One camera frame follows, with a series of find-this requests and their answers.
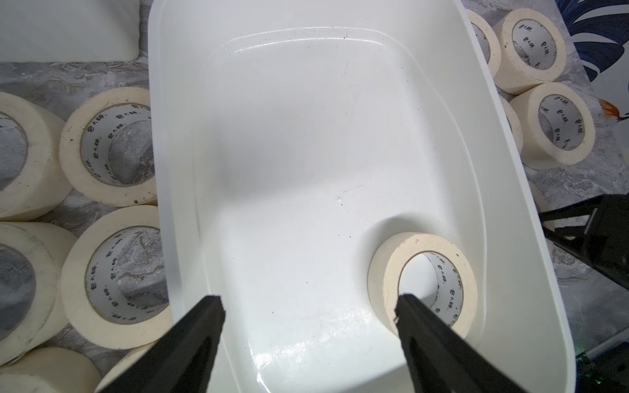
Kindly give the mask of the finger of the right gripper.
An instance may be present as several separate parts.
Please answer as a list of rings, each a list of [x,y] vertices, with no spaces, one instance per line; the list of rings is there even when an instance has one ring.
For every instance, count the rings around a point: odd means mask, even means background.
[[[591,236],[583,232],[583,227],[558,228],[558,232],[542,226],[546,240],[583,263],[591,263]]]
[[[538,214],[540,221],[556,221],[559,219],[571,219],[581,216],[590,216],[597,208],[594,202],[583,201],[565,206],[553,211],[545,211]]]

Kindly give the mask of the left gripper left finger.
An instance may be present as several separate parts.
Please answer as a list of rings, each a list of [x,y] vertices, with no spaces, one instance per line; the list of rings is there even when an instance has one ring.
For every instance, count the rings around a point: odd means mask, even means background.
[[[224,321],[221,298],[204,296],[141,359],[103,391],[206,392]]]

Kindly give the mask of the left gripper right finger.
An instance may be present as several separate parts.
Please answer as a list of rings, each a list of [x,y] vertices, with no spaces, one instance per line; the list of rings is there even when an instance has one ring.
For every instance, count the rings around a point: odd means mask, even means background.
[[[396,327],[417,392],[522,392],[417,297],[398,297]]]

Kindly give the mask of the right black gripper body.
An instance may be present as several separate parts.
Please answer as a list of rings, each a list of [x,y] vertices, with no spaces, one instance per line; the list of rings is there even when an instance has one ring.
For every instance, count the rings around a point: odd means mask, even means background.
[[[628,196],[604,195],[586,232],[591,268],[628,289]]]

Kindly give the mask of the white plastic storage tray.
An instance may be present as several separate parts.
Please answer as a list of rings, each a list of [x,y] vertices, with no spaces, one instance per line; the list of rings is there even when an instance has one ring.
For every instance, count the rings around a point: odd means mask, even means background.
[[[530,188],[458,1],[155,1],[152,140],[174,319],[226,311],[211,392],[410,392],[368,296],[403,232],[468,259],[467,342],[571,392],[573,341]]]

